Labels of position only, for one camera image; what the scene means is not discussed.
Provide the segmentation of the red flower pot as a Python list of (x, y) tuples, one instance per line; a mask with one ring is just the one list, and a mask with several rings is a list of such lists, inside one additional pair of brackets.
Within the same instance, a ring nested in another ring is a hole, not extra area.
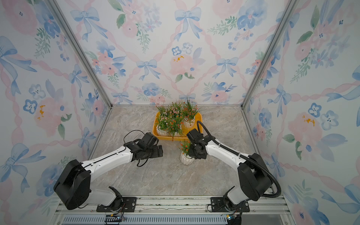
[(183, 104), (183, 121), (186, 128), (192, 128), (196, 121), (196, 116), (199, 113), (199, 107), (189, 99)]
[(167, 120), (167, 130), (172, 139), (175, 137), (180, 137), (183, 135), (182, 130), (183, 118), (179, 115), (168, 118)]
[(180, 160), (186, 166), (191, 165), (195, 160), (193, 157), (189, 156), (190, 145), (191, 142), (189, 140), (182, 141), (180, 145), (180, 149), (181, 149)]

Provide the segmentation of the yellow plastic storage box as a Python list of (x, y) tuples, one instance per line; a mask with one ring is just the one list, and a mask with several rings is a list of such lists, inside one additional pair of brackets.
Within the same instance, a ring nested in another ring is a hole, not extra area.
[(191, 131), (192, 129), (197, 129), (197, 121), (202, 122), (203, 121), (203, 117), (202, 114), (199, 112), (196, 116), (195, 116), (195, 123), (192, 127), (186, 127), (184, 125), (182, 125), (182, 131), (183, 131), (183, 135), (182, 136), (170, 136), (170, 135), (166, 135), (166, 136), (161, 136), (158, 134), (157, 132), (157, 119), (160, 116), (160, 112), (157, 112), (156, 116), (155, 116), (155, 120), (154, 120), (154, 124), (153, 124), (153, 128), (152, 128), (152, 134), (157, 137), (159, 140), (164, 140), (164, 141), (185, 141), (188, 140), (186, 134)]

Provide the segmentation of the pink gypsophila pot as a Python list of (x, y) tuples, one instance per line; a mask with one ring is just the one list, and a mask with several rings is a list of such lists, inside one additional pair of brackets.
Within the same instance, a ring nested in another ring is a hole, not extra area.
[(159, 116), (156, 119), (156, 131), (159, 136), (170, 136), (168, 128), (168, 118), (165, 116)]
[(169, 106), (156, 106), (158, 112), (159, 112), (159, 118), (165, 118), (168, 117), (168, 110)]
[(183, 117), (183, 102), (172, 102), (167, 108), (166, 112), (170, 118), (182, 118)]

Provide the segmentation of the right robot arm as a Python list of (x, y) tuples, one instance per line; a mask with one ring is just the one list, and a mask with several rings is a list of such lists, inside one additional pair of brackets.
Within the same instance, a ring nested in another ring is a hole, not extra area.
[(197, 129), (190, 130), (187, 138), (191, 143), (188, 151), (190, 157), (206, 159), (207, 156), (213, 156), (237, 172), (239, 185), (229, 189), (223, 196), (226, 210), (233, 212), (249, 200), (259, 200), (276, 183), (260, 155), (236, 151), (211, 135), (204, 136)]

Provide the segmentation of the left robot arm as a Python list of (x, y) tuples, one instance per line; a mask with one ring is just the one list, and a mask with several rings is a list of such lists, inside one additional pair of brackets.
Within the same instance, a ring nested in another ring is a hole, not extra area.
[(148, 132), (141, 139), (126, 142), (120, 148), (98, 158), (83, 162), (74, 159), (66, 165), (53, 190), (67, 210), (97, 204), (118, 212), (125, 205), (120, 192), (114, 187), (98, 189), (93, 182), (118, 166), (162, 157), (162, 146), (158, 142), (159, 139)]

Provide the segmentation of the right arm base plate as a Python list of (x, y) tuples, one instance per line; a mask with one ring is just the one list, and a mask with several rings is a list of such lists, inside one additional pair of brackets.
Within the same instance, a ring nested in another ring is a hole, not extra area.
[(242, 201), (239, 204), (233, 204), (229, 200), (225, 200), (223, 197), (211, 197), (210, 204), (207, 207), (209, 212), (228, 212), (228, 213), (240, 213), (250, 212), (249, 204), (247, 201)]

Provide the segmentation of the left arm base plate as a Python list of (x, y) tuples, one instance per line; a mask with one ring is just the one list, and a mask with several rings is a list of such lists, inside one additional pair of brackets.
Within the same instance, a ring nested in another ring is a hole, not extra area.
[(136, 197), (122, 197), (121, 199), (116, 198), (113, 203), (109, 206), (98, 205), (96, 212), (109, 212), (109, 213), (118, 213), (118, 212), (135, 212), (137, 205)]

